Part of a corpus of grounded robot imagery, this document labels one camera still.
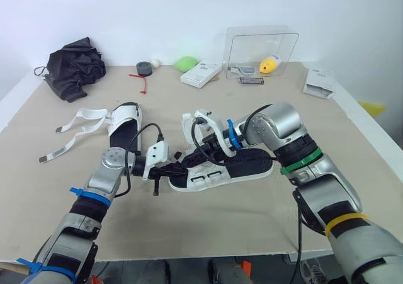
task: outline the yellow toy duck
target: yellow toy duck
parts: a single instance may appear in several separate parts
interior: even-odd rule
[[[262,60],[259,66],[259,72],[261,73],[272,73],[281,64],[281,59],[277,55],[272,55]]]

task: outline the yellow cable tie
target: yellow cable tie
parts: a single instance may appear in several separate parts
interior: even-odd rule
[[[350,219],[365,219],[370,220],[366,215],[363,213],[347,213],[346,215],[338,216],[337,218],[331,220],[325,228],[326,237],[329,238],[330,231],[333,227],[340,224],[341,222],[350,220]]]

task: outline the blue cable tie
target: blue cable tie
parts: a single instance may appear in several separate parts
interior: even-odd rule
[[[56,266],[42,266],[42,263],[40,263],[40,262],[34,263],[34,262],[28,261],[23,258],[18,258],[17,262],[20,262],[21,264],[24,264],[24,265],[30,267],[31,268],[30,272],[32,274],[38,273],[40,271],[54,271],[56,273],[61,273],[65,276],[68,276],[70,278],[70,280],[72,280],[73,284],[77,283],[76,275],[65,268],[56,267]]]
[[[109,201],[108,199],[106,199],[105,197],[103,197],[99,194],[91,193],[89,191],[84,191],[82,188],[71,188],[70,191],[75,193],[77,195],[77,197],[84,196],[87,198],[98,200],[99,202],[104,203],[108,207],[111,206],[111,201]]]
[[[242,146],[239,145],[237,139],[235,138],[235,133],[234,133],[234,124],[232,123],[231,119],[227,120],[228,122],[228,131],[229,131],[229,138],[232,141],[232,144],[237,150],[242,149]]]

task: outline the green cable tie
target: green cable tie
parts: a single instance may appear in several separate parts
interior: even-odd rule
[[[293,163],[289,166],[285,166],[281,169],[281,173],[283,175],[288,175],[290,174],[292,171],[302,168],[303,166],[306,166],[308,163],[310,163],[311,161],[313,161],[314,159],[318,158],[319,155],[322,154],[322,150],[320,147],[318,147],[315,151],[313,151],[312,153],[310,153],[307,157],[299,160],[296,163]]]

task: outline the small white box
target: small white box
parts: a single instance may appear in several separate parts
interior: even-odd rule
[[[334,92],[333,72],[316,68],[309,69],[302,92],[329,99]]]
[[[222,69],[222,64],[203,61],[181,76],[181,82],[201,88]]]

